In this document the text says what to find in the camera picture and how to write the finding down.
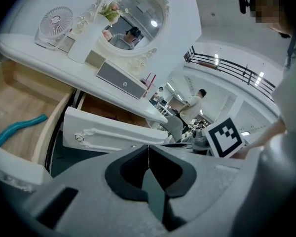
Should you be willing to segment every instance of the black railing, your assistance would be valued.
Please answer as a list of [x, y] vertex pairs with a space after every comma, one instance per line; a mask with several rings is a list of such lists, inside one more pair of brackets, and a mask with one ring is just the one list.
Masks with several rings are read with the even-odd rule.
[[275, 85], [248, 69], [248, 65], [247, 67], [243, 67], [239, 64], [214, 56], [195, 53], [193, 46], [185, 54], [184, 59], [186, 62], [195, 63], [236, 77], [247, 85], [254, 87], [256, 90], [273, 101], [271, 93], [275, 89]]

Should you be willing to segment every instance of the teal hose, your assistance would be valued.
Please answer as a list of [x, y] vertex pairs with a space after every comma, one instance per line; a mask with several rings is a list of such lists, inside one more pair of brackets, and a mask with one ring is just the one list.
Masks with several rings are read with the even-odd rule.
[[19, 129], [29, 127], [32, 125], [39, 124], [47, 119], [47, 116], [45, 114], [40, 115], [39, 117], [28, 120], [28, 121], [22, 121], [22, 122], [16, 122], [12, 125], [9, 125], [5, 130], [2, 131], [0, 134], [0, 147], [3, 145], [3, 143], [10, 138], [15, 132]]

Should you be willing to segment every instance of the small desk fan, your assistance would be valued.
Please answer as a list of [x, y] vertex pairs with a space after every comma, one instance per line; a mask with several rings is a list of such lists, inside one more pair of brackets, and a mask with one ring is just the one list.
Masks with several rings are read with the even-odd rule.
[[[68, 7], [57, 7], [43, 17], [35, 35], [35, 43], [50, 50], [55, 50], [67, 37], [73, 24], [73, 12]], [[53, 40], [55, 46], [51, 46], [42, 39]]]

